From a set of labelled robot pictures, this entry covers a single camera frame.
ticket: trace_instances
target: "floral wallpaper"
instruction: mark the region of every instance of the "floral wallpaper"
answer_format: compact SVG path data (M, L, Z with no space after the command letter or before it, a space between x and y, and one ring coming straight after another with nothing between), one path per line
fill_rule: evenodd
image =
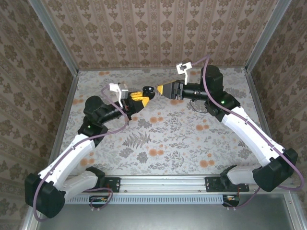
M80 69L244 66L277 0L43 0Z
M297 151L307 179L306 0L292 0L252 76L273 138ZM307 186L299 193L307 213L306 193Z
M0 1L0 229L27 211L24 179L49 159L72 75L34 10Z
M233 94L258 124L255 106L242 68L222 69L224 89ZM200 69L193 69L191 82L200 82ZM183 78L175 69L79 72L78 89L71 108L62 151L77 134L83 121L85 101L112 82L125 82L131 91L143 86ZM116 100L113 92L107 92ZM205 112L204 103L192 106ZM109 130L124 124L123 118L106 123ZM81 160L73 174L95 166L108 175L172 175L220 173L226 167L257 163L246 145L228 127L209 114L197 113L189 100L169 100L159 93L119 134L103 139Z

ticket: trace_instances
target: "purple cable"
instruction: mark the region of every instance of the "purple cable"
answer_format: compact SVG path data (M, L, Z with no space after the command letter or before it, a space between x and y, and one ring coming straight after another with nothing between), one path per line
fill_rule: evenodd
M204 56L202 59L200 59L200 60L198 60L198 61L196 61L196 62L194 62L194 63L191 63L191 66L196 66L197 64L199 64L199 63L201 63L201 62L203 62L204 60L209 59L209 58L210 58L210 55L207 54L207 55Z
M93 136L93 137L89 137L89 138L85 138L79 142L77 142L76 144L74 144L66 153L64 153L60 159L54 164L54 166L50 169L50 171L46 174L46 176L41 180L41 182L38 184L37 186L37 189L35 191L35 194L34 194L34 199L33 199L33 214L34 214L34 217L35 219L38 221L38 222L44 222L47 220L46 219L41 219L38 217L38 214L37 214L37 209L36 209L36 203L37 203L37 197L38 197L38 193L43 185L43 183L46 181L46 179L51 175L51 172L62 162L62 160L73 150L75 149L78 145L82 144L83 142L85 141L88 141L88 140L92 140L92 139L95 139L95 138L101 138L101 137L104 137L104 136L107 136L107 135L111 135L111 134L115 134L115 133L118 133L122 130L125 129L125 127L128 125L128 117L127 115L124 113L124 111L118 107L110 98L108 98L104 91L108 88L108 86L104 87L102 90L101 90L101 94L105 97L105 99L107 101L110 102L111 105L113 105L116 109L118 109L120 111L120 113L124 116L125 118L125 124L122 128L118 129L118 130L115 130L115 131L112 131L112 132L109 132L109 133L104 133L104 134L99 134L99 135L96 135L96 136Z
M102 205L101 207L99 207L99 209L103 209L103 208L105 208L109 203L110 203L110 201L112 200L112 197L113 197L113 190L112 189L110 189L110 188L94 188L94 189L87 189L87 190L85 190L85 192L96 192L96 191L100 191L100 190L108 190L110 193L111 193L111 196L110 196L110 198L106 201L106 203L104 204L104 205ZM90 206L91 206L91 208L94 208L93 207L93 201L94 201L95 199L92 199L91 200L91 203L90 203Z
M224 111L226 111L226 112L228 112L228 113L230 113L230 114L233 114L233 115L235 115L235 116L237 116L237 117L239 117L240 119L242 119L245 123L247 123L247 124L249 124L249 126L251 126L252 127L252 129L254 129L255 130L255 132L275 151L275 152L277 152L278 153L278 155L280 155L282 158L283 158L283 160L285 161L285 162L287 162L289 165L290 165L290 167L291 168L293 168L295 171L296 171L296 173L298 174L298 176L299 176L299 178L300 178L300 180L301 180L301 185L299 186L299 187L296 187L296 188L289 188L289 187L285 187L285 186L278 186L279 188L282 188L282 189L287 189L287 190L292 190L292 191L297 191L297 190L300 190L300 189L302 189L303 187L304 187L304 183L305 183L305 180L304 180L304 177L303 177L303 175L301 174L301 172L297 169L297 167L295 167L295 165L293 165L273 144L271 144L271 142L269 141L269 140L267 140L266 139L266 137L252 124L252 123L250 123L246 118L244 118L243 116L241 116L241 115L239 115L239 114L237 114L237 113L235 113L235 112L233 112L233 111L231 111L231 110L229 110L229 109L227 109L227 108L225 108L225 107L223 107L223 106L221 106L220 104L218 104L213 98L212 98L212 96L210 95L210 93L209 93L209 90L208 90L208 87L207 87L207 83L206 83L206 79L205 79L205 76L206 76L206 69L207 69L207 65L208 65L208 62L209 62L209 58L207 58L207 60L206 60L206 62L205 62L205 65L204 65L204 67L203 67L203 74L202 74L202 79L203 79L203 86L204 86L204 88L205 88L205 91L206 91L206 93L207 93L207 95L208 95L208 97L209 97L209 99L217 106L217 107L219 107L219 108L221 108L221 109L223 109Z
M241 205L239 205L237 207L233 207L231 204L229 204L229 203L227 203L225 201L224 201L224 204L227 204L228 206L232 207L233 209L244 207L255 197L255 195L259 192L259 190L260 190L260 187L258 187L258 189L255 191L255 193L245 203L243 203L243 204L241 204Z

